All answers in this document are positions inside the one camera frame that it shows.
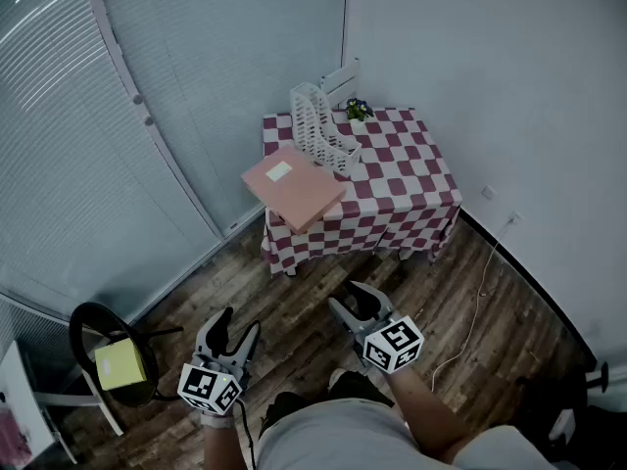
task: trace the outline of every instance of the wooden floor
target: wooden floor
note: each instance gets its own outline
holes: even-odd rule
[[[246,396],[255,439],[265,408],[277,393],[314,395],[338,365],[363,371],[348,335],[327,309],[327,297],[341,294],[345,280],[380,288],[401,314],[414,319],[426,342],[412,366],[430,382],[433,369],[455,355],[465,339],[491,251],[460,219],[452,242],[434,264],[422,254],[399,262],[396,252],[356,253],[317,258],[301,265],[294,278],[272,278],[259,256],[261,232],[262,224],[256,221],[139,325],[145,331],[185,327],[183,334],[154,340],[164,371],[160,390],[172,395],[181,365],[190,361],[198,329],[214,312],[233,306],[232,343],[249,322],[259,319],[262,337]],[[514,384],[517,377],[560,377],[584,362],[583,352],[556,315],[498,255],[488,268],[484,293],[465,354],[443,369],[436,382],[437,395],[477,428],[509,420],[521,396]],[[378,372],[367,374],[388,393]],[[136,410],[112,406],[126,430],[123,437],[114,435],[96,408],[77,409],[61,423],[85,468],[201,468],[198,411],[182,400],[153,401]],[[241,425],[238,429],[246,447]],[[37,464],[40,468],[66,465],[69,461],[58,449]]]

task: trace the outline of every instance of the yellow box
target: yellow box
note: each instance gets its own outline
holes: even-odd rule
[[[129,338],[97,349],[96,368],[103,390],[146,381],[139,350]]]

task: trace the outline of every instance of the white cable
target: white cable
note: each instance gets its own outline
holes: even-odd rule
[[[497,243],[492,248],[492,252],[490,253],[490,256],[488,257],[488,260],[486,261],[486,265],[483,267],[483,276],[481,277],[481,284],[479,284],[479,289],[477,289],[477,297],[476,297],[476,300],[475,300],[474,316],[472,317],[472,323],[470,324],[470,330],[468,331],[468,336],[466,337],[466,340],[463,342],[463,345],[461,346],[461,350],[459,350],[459,353],[457,355],[449,358],[448,360],[442,362],[440,365],[438,365],[435,368],[435,371],[433,371],[433,374],[431,375],[431,392],[433,392],[435,390],[435,377],[438,374],[438,371],[440,369],[442,369],[445,365],[447,365],[449,362],[453,362],[453,360],[456,360],[456,359],[460,358],[461,355],[463,354],[463,352],[466,350],[466,346],[468,345],[468,342],[470,341],[470,336],[472,335],[472,329],[474,328],[474,322],[477,319],[477,314],[479,313],[479,296],[481,295],[481,289],[483,288],[483,283],[486,280],[486,272],[488,271],[488,264],[490,264],[490,260],[492,259],[492,255],[494,254],[494,252],[497,249],[497,247],[499,246],[499,244],[501,244],[501,241],[505,238],[506,233],[507,233],[507,231],[509,230],[509,227],[512,224],[513,224],[513,218],[510,219],[506,223],[506,225],[503,227],[503,233],[499,237],[499,240],[497,240]]]

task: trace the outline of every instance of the black chair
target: black chair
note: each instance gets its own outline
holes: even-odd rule
[[[70,345],[78,365],[89,375],[97,388],[102,391],[98,379],[96,364],[89,358],[82,342],[83,326],[90,327],[111,343],[130,338],[141,357],[146,374],[146,381],[135,383],[109,390],[109,394],[115,400],[127,407],[141,407],[150,400],[179,400],[179,396],[162,396],[157,390],[159,383],[159,366],[155,353],[150,348],[148,341],[155,336],[163,336],[169,333],[181,332],[182,327],[157,331],[149,334],[141,334],[128,326],[121,318],[110,311],[106,306],[97,303],[83,303],[76,307],[70,318]]]

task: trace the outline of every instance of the person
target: person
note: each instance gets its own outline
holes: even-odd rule
[[[260,433],[257,469],[555,470],[513,427],[473,434],[411,367],[386,380],[407,426],[366,377],[338,369],[324,401],[276,397]],[[244,470],[232,417],[203,416],[205,469]]]

